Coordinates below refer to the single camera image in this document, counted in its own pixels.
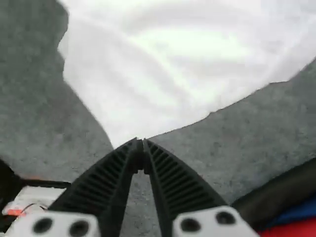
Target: gray carpet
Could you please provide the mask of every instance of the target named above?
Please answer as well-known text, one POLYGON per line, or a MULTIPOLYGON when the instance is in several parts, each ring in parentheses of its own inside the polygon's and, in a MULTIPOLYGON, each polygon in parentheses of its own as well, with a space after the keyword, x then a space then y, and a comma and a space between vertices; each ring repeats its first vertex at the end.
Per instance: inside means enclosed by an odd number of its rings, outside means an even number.
MULTIPOLYGON (((22 176, 73 181, 112 150, 63 83, 56 51, 67 15, 53 0, 0 1, 0 157, 22 176)), ((316 62, 203 121, 152 138, 228 202, 316 153, 316 62)), ((122 236, 159 236, 149 179, 138 174, 122 236)))

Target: black object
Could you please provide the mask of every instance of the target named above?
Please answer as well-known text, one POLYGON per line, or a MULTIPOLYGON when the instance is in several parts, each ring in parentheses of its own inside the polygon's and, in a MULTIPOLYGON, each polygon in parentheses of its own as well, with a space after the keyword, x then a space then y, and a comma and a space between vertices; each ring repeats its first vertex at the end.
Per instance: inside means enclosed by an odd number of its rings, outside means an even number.
POLYGON ((236 223, 235 217, 225 211, 216 214, 217 223, 220 225, 233 225, 236 223))
POLYGON ((1 211, 25 186, 64 189, 70 185, 68 182, 23 179, 0 159, 0 232, 5 233, 16 219, 16 216, 2 215, 1 211))
POLYGON ((76 221, 69 229, 69 235, 72 237, 83 237, 89 231, 89 223, 86 221, 76 221))
POLYGON ((163 237, 184 212, 226 205, 194 170, 149 140, 133 139, 107 154, 69 187, 49 210, 93 214, 102 237, 119 237, 132 176, 150 176, 163 237))
POLYGON ((269 181, 236 200, 232 207, 255 230, 316 193, 316 158, 269 181))
POLYGON ((53 224, 53 220, 50 218, 40 219, 35 223, 33 227, 33 232, 35 234, 44 234, 50 229, 52 224, 53 224))
POLYGON ((201 225, 196 219, 187 218, 181 222, 181 229, 184 232, 197 232, 201 229, 201 225))

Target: wire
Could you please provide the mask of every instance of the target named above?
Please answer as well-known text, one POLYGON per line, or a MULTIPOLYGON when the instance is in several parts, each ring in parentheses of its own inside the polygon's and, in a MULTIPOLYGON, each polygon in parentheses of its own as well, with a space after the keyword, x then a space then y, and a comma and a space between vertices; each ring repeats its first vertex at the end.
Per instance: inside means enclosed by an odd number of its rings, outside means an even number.
MULTIPOLYGON (((27 205, 22 211, 21 211, 21 214, 23 213, 23 212, 25 212, 30 206, 33 206, 33 205, 36 205, 37 203, 31 203, 31 204, 29 204, 29 205, 27 205)), ((45 208, 45 207, 43 207, 43 206, 39 206, 41 209, 43 209, 43 210, 47 210, 47 208, 45 208)))

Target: white towel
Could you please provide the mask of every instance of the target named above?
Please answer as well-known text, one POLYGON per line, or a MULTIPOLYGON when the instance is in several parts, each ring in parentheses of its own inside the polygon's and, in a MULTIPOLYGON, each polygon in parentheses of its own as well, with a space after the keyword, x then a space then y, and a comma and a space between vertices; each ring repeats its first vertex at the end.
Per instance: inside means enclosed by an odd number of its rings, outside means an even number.
POLYGON ((114 148, 287 81, 316 55, 316 1, 60 2, 64 79, 114 148))

